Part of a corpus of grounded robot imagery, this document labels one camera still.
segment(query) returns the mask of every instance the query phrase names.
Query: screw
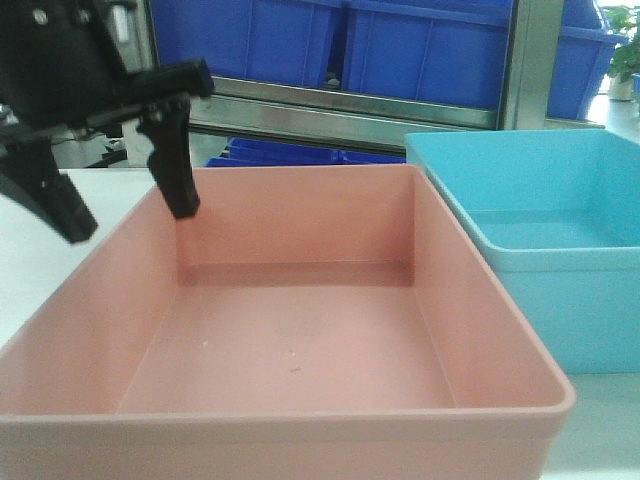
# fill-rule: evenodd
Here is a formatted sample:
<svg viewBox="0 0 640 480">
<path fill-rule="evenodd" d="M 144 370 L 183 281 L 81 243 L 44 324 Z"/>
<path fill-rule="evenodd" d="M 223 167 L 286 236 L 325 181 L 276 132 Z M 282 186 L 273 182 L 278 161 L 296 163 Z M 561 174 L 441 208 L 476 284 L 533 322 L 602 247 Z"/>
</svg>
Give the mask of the screw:
<svg viewBox="0 0 640 480">
<path fill-rule="evenodd" d="M 38 25 L 46 25 L 49 23 L 49 17 L 47 17 L 47 12 L 44 10 L 36 8 L 31 12 L 31 14 Z"/>
</svg>

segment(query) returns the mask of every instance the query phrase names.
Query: white tabletop surface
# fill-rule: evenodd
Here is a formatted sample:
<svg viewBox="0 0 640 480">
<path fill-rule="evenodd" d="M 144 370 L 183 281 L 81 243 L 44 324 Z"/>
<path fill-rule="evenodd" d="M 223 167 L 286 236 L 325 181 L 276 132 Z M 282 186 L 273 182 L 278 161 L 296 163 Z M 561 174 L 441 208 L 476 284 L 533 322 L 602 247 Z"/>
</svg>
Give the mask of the white tabletop surface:
<svg viewBox="0 0 640 480">
<path fill-rule="evenodd" d="M 70 246 L 0 196 L 0 346 L 153 185 L 145 169 L 71 170 L 100 227 Z M 640 373 L 576 375 L 578 404 L 551 450 L 544 480 L 640 480 Z"/>
</svg>

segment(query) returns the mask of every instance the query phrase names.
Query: blue storage crate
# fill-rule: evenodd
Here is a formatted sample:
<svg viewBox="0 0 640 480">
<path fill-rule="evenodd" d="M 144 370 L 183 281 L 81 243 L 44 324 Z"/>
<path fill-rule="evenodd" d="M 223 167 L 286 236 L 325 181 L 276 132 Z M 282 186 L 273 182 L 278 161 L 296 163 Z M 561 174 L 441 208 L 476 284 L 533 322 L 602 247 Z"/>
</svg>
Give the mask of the blue storage crate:
<svg viewBox="0 0 640 480">
<path fill-rule="evenodd" d="M 467 0 L 472 3 L 501 5 L 511 8 L 512 0 Z M 562 25 L 566 27 L 601 29 L 607 20 L 595 0 L 564 0 Z"/>
<path fill-rule="evenodd" d="M 321 87 L 343 0 L 152 0 L 162 63 L 204 57 L 212 73 Z"/>
<path fill-rule="evenodd" d="M 497 109 L 511 9 L 498 0 L 485 1 L 351 0 L 343 88 Z M 574 0 L 566 8 L 577 12 L 578 5 Z M 573 24 L 599 22 L 599 29 L 562 27 L 551 117 L 585 119 L 615 45 L 625 41 L 606 30 L 598 12 L 589 12 Z"/>
<path fill-rule="evenodd" d="M 616 45 L 626 42 L 626 37 L 606 30 L 562 27 L 547 115 L 584 120 Z"/>
<path fill-rule="evenodd" d="M 340 163 L 343 165 L 367 165 L 374 163 L 406 163 L 404 157 L 392 157 L 375 153 L 340 151 Z"/>
<path fill-rule="evenodd" d="M 232 138 L 229 140 L 229 158 L 261 165 L 337 165 L 337 150 L 307 147 L 286 143 Z"/>
<path fill-rule="evenodd" d="M 604 130 L 413 134 L 421 165 L 560 365 L 640 371 L 640 145 Z"/>
<path fill-rule="evenodd" d="M 343 88 L 497 108 L 509 10 L 444 3 L 455 8 L 352 0 Z"/>
<path fill-rule="evenodd" d="M 264 167 L 270 166 L 259 162 L 251 162 L 248 160 L 238 160 L 228 157 L 211 157 L 205 167 Z"/>
</svg>

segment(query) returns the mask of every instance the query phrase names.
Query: black robotic arm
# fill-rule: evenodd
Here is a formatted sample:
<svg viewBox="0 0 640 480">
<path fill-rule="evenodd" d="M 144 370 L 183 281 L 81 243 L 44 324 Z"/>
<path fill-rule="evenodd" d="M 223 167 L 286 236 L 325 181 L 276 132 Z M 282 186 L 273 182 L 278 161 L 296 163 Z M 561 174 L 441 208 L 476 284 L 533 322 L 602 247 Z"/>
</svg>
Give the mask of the black robotic arm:
<svg viewBox="0 0 640 480">
<path fill-rule="evenodd" d="M 176 218 L 199 199 L 188 149 L 190 96 L 213 92 L 203 60 L 128 73 L 105 24 L 113 0 L 2 0 L 0 99 L 17 117 L 0 119 L 0 193 L 69 242 L 97 224 L 51 153 L 60 130 L 98 130 L 132 118 L 154 145 L 148 167 Z"/>
</svg>

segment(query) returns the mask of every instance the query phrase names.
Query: bin floor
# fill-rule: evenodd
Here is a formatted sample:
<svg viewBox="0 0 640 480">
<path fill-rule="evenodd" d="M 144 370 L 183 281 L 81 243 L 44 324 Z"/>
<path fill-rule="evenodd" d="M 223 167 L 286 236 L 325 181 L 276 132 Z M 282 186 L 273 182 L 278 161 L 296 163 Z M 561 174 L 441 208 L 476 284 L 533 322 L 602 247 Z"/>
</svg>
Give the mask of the bin floor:
<svg viewBox="0 0 640 480">
<path fill-rule="evenodd" d="M 400 263 L 196 267 L 119 412 L 452 407 Z"/>
<path fill-rule="evenodd" d="M 491 243 L 503 248 L 624 247 L 588 212 L 571 210 L 470 211 Z"/>
</svg>

